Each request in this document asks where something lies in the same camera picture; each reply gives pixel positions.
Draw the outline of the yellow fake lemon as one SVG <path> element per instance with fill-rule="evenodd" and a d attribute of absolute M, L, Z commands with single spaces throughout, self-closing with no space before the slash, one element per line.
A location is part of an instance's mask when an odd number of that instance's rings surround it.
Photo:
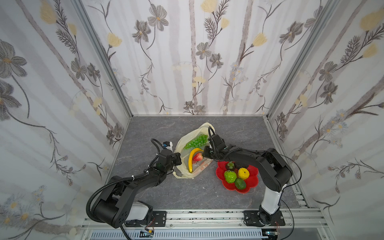
<path fill-rule="evenodd" d="M 242 179 L 242 180 L 246 180 L 250 177 L 250 172 L 248 169 L 246 168 L 240 168 L 238 169 L 238 178 Z"/>

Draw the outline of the dark purple fake mangosteen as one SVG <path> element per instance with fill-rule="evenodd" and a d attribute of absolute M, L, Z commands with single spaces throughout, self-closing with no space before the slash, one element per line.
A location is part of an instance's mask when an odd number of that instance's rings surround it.
<path fill-rule="evenodd" d="M 234 162 L 228 162 L 226 164 L 227 171 L 234 171 L 236 169 L 236 164 Z"/>

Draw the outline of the red flower-shaped plastic plate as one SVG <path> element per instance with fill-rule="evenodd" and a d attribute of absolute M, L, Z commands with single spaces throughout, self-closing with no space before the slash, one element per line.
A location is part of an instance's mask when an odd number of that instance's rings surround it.
<path fill-rule="evenodd" d="M 253 167 L 253 166 L 249 166 L 247 168 L 247 170 L 250 172 L 250 176 L 245 179 L 245 184 L 246 184 L 246 187 L 243 189 L 243 190 L 240 190 L 240 189 L 237 189 L 236 186 L 235 186 L 235 183 L 227 183 L 226 180 L 225 180 L 225 164 L 227 162 L 218 162 L 218 167 L 216 169 L 216 175 L 217 177 L 222 181 L 223 183 L 223 186 L 229 190 L 229 191 L 237 191 L 238 193 L 241 193 L 241 194 L 246 194 L 250 191 L 251 188 L 255 188 L 258 184 L 259 184 L 259 179 L 258 179 L 258 169 Z"/>

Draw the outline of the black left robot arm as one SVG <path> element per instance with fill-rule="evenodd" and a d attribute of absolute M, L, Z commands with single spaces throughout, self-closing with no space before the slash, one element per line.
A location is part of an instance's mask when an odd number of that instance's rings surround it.
<path fill-rule="evenodd" d="M 87 216 L 117 229 L 127 220 L 138 193 L 161 184 L 175 166 L 182 164 L 181 154 L 163 149 L 143 174 L 121 178 L 114 176 L 96 190 L 86 205 Z"/>

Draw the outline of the green fake lime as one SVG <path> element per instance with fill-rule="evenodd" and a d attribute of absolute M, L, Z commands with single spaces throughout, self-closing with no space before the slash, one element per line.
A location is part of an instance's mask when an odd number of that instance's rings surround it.
<path fill-rule="evenodd" d="M 247 188 L 247 184 L 243 179 L 237 178 L 235 180 L 235 187 L 237 190 L 244 190 Z"/>

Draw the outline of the pale yellow printed plastic bag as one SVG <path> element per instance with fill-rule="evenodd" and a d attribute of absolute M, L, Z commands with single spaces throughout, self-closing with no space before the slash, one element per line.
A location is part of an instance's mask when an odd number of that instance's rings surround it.
<path fill-rule="evenodd" d="M 203 157 L 204 148 L 210 146 L 209 128 L 215 130 L 210 123 L 204 123 L 178 141 L 175 152 L 180 153 L 182 164 L 175 167 L 175 178 L 193 179 L 213 161 Z"/>

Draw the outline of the bright green bumpy fake fruit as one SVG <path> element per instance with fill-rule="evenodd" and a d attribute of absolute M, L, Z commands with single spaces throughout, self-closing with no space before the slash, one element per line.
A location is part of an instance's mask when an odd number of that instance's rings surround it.
<path fill-rule="evenodd" d="M 234 183 L 236 181 L 236 179 L 238 178 L 236 172 L 230 171 L 230 170 L 227 170 L 224 172 L 224 177 L 225 177 L 225 181 L 228 184 Z"/>

